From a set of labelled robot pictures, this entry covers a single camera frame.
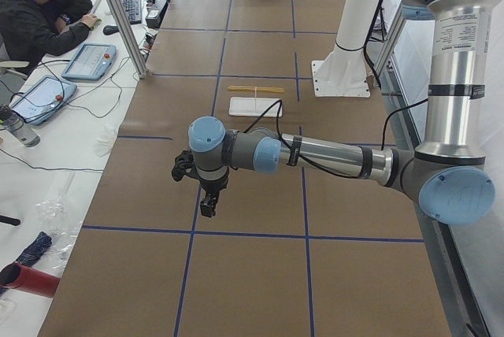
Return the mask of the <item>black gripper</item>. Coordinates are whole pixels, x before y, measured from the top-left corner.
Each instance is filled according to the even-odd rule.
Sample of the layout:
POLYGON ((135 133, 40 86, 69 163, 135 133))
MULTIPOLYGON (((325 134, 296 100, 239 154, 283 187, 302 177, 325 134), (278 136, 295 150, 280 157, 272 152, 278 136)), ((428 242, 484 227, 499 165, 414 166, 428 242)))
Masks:
POLYGON ((204 217, 215 217, 219 193, 228 185, 228 177, 222 176, 217 180, 199 180, 202 189, 206 192, 200 201, 200 213, 204 217))

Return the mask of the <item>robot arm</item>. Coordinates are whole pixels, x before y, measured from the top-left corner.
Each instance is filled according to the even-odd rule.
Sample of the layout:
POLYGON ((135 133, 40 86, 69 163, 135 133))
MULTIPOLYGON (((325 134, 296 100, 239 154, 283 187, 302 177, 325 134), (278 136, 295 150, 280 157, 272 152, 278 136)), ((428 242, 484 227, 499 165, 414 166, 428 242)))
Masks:
POLYGON ((213 217, 231 169, 274 173, 280 164, 312 167, 340 178, 374 180, 402 192, 428 217, 444 224, 471 224, 495 201, 484 171, 478 116, 492 10, 502 0, 402 0, 408 20, 435 23, 422 142, 413 150, 342 143, 289 135, 252 124, 227 129, 215 117, 200 117, 188 129, 189 148, 172 177, 199 181, 204 217, 213 217))

